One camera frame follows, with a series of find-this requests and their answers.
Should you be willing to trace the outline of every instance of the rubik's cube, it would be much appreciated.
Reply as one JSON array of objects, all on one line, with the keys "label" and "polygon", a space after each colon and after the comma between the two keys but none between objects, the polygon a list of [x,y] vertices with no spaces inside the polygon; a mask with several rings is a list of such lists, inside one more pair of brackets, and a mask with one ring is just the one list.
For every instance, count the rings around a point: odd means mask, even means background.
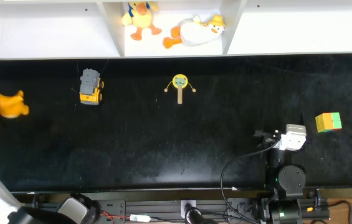
[{"label": "rubik's cube", "polygon": [[323,113],[315,117],[317,131],[327,132],[337,129],[342,129],[339,113]]}]

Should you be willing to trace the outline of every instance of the duck's orange beak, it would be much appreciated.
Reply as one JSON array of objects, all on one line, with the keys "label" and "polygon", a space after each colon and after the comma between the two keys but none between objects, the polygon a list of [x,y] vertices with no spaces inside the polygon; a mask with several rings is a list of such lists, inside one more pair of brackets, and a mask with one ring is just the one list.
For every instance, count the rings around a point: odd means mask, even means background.
[{"label": "duck's orange beak", "polygon": [[146,8],[146,4],[141,2],[136,6],[136,10],[140,15],[145,15],[148,9]]}]

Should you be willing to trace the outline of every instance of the toy truck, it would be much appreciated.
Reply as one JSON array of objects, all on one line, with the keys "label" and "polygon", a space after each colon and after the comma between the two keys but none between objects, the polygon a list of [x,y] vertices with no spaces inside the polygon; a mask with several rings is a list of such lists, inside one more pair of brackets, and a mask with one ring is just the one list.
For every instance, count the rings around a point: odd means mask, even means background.
[{"label": "toy truck", "polygon": [[92,69],[83,70],[80,77],[80,102],[86,105],[98,105],[102,101],[101,89],[104,86],[100,74]]}]

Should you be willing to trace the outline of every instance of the wooden handle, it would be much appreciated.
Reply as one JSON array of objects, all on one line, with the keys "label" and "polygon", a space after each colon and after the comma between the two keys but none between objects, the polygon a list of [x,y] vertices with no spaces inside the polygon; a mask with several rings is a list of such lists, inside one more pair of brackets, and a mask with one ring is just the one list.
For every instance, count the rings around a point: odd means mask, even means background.
[{"label": "wooden handle", "polygon": [[178,86],[177,88],[177,103],[183,103],[183,88],[181,86]]}]

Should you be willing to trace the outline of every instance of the black tabletop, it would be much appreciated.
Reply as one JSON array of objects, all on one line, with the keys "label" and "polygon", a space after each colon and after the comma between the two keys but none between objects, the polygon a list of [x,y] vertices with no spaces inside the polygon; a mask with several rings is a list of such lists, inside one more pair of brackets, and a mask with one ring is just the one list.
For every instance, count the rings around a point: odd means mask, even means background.
[{"label": "black tabletop", "polygon": [[[82,70],[105,81],[103,103],[80,103]],[[163,90],[178,73],[197,92]],[[0,180],[13,192],[219,187],[255,129],[307,128],[293,155],[308,187],[352,187],[352,54],[0,61],[0,93],[30,114],[0,118]],[[343,129],[317,133],[339,112]],[[229,168],[227,187],[262,189],[265,156]]]}]

